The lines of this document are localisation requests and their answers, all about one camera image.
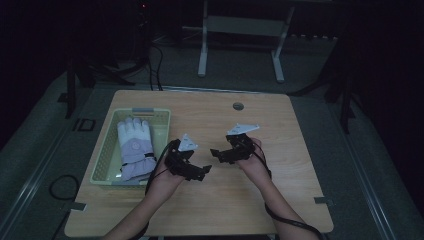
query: gray floor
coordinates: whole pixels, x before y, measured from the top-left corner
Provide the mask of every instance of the gray floor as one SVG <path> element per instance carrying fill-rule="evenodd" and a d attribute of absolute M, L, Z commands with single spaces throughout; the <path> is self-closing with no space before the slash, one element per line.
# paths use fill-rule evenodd
<path fill-rule="evenodd" d="M 246 50 L 212 42 L 207 75 L 199 78 L 200 48 L 195 41 L 181 47 L 169 46 L 163 39 L 157 43 L 164 54 L 160 80 L 165 90 L 184 87 L 280 94 L 313 82 L 334 46 L 334 42 L 325 39 L 289 38 L 281 58 L 286 81 L 278 84 L 270 53 L 264 49 Z M 151 55 L 155 68 L 159 52 L 152 49 Z M 149 88 L 147 70 L 127 79 L 137 83 L 127 89 Z M 327 104 L 323 100 L 326 87 L 291 100 L 322 190 L 329 200 L 334 230 L 327 237 L 424 239 L 423 220 L 372 123 L 352 104 L 356 118 L 349 120 L 351 133 L 344 134 L 338 124 L 340 104 Z M 77 109 L 71 119 L 64 118 L 66 105 L 57 102 L 59 94 L 66 91 L 65 75 L 47 89 L 1 152 L 2 239 L 68 239 L 61 221 L 69 201 L 54 199 L 49 187 L 63 175 L 82 178 L 113 94 L 123 88 L 107 81 L 99 81 L 94 89 L 78 87 Z M 96 120 L 94 130 L 73 130 L 77 118 Z M 33 174 L 37 169 L 43 171 Z M 72 196 L 75 186 L 69 179 L 63 179 L 53 190 L 60 196 Z"/>

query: white table leg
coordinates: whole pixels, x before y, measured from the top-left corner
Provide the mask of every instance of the white table leg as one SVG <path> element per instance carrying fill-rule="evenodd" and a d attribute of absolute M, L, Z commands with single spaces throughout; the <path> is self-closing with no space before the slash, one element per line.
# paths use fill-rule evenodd
<path fill-rule="evenodd" d="M 281 29 L 280 41 L 278 42 L 278 46 L 275 50 L 271 51 L 272 63 L 274 64 L 275 77 L 278 83 L 284 82 L 284 75 L 283 75 L 283 70 L 281 68 L 281 62 L 280 62 L 280 55 L 281 55 L 281 50 L 283 48 L 284 41 L 286 40 L 286 37 L 287 37 L 287 32 L 289 30 L 290 21 L 293 17 L 293 13 L 294 13 L 294 7 L 291 7 L 287 15 L 286 22 L 285 24 L 283 24 L 283 27 Z"/>
<path fill-rule="evenodd" d="M 199 77 L 206 76 L 206 64 L 208 61 L 208 0 L 203 1 L 203 28 L 202 28 L 202 49 L 200 51 Z"/>

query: plastic basket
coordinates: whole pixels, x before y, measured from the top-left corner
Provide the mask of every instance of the plastic basket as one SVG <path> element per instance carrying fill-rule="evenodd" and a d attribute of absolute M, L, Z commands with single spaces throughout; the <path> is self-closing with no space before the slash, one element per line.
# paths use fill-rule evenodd
<path fill-rule="evenodd" d="M 117 124 L 127 117 L 138 117 L 147 120 L 150 126 L 153 151 L 159 157 L 168 144 L 171 111 L 159 108 L 125 108 L 115 109 L 107 124 L 107 132 L 103 139 L 99 154 L 91 174 L 90 182 L 106 188 L 143 188 L 146 181 L 122 181 L 121 148 L 118 141 Z"/>

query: white glove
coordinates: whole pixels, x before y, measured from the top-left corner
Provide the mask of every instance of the white glove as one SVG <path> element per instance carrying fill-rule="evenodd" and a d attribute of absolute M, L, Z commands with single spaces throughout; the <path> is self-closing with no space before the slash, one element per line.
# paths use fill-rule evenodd
<path fill-rule="evenodd" d="M 149 123 L 139 118 L 127 118 L 118 123 L 121 146 L 122 180 L 146 175 L 156 166 L 150 137 Z"/>

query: black device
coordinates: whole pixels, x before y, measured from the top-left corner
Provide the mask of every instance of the black device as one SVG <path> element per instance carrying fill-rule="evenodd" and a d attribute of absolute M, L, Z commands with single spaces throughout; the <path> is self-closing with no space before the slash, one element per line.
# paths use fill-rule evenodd
<path fill-rule="evenodd" d="M 247 160 L 255 152 L 255 145 L 245 133 L 238 135 L 226 135 L 232 149 L 219 151 L 211 149 L 212 156 L 217 157 L 219 162 L 234 164 L 237 160 Z"/>
<path fill-rule="evenodd" d="M 173 175 L 180 175 L 185 177 L 187 181 L 192 179 L 202 181 L 207 173 L 209 173 L 212 165 L 204 166 L 202 168 L 192 165 L 188 159 L 193 155 L 194 151 L 178 150 L 181 141 L 176 139 L 172 141 L 168 148 L 168 155 L 165 158 L 165 165 Z"/>

